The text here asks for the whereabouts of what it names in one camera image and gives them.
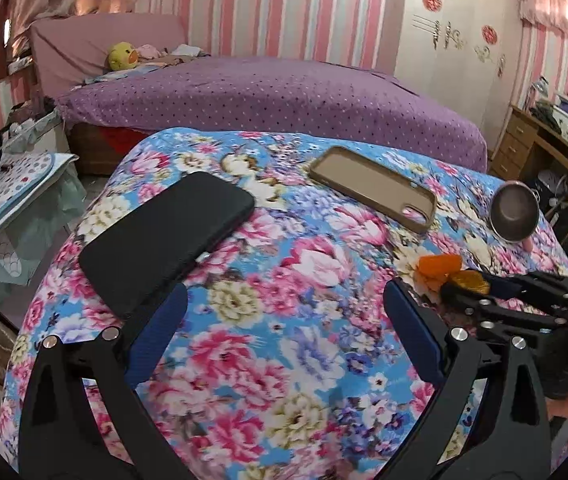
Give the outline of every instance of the white wardrobe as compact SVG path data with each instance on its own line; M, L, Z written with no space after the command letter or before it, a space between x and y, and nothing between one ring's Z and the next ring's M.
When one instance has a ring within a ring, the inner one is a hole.
M473 121L492 150L522 42L517 0L406 0L395 76Z

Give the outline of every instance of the yellow duck plush toy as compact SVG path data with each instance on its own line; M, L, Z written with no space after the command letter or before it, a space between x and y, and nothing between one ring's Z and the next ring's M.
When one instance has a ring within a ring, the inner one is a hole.
M138 65L138 51L133 45L122 41L109 50L109 66L111 70L127 70Z

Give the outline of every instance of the phone case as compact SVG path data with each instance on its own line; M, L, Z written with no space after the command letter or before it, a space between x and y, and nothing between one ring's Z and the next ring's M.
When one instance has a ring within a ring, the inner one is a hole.
M191 173L90 242L79 264L104 303L126 319L159 289L170 292L253 209L247 191L209 173ZM161 303L161 295L153 302Z
M383 192L370 182L366 192L355 191L356 183L369 179L370 170L384 179ZM313 161L308 173L313 180L390 216L418 234L428 231L435 218L437 198L430 189L347 148L329 148ZM426 222L421 223L405 215L407 208L420 213Z

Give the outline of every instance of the purple polka dot sheet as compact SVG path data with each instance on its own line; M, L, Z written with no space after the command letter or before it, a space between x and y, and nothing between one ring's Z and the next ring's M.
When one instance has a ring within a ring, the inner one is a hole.
M486 142L472 122L392 76L328 63L207 57L88 85L57 102L69 124L306 133L486 171Z

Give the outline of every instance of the stainless steel bowl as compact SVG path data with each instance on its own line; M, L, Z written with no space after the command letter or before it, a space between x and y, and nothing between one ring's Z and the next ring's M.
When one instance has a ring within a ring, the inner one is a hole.
M519 180L504 182L491 199L489 219L505 242L526 240L539 222L539 204L530 188Z

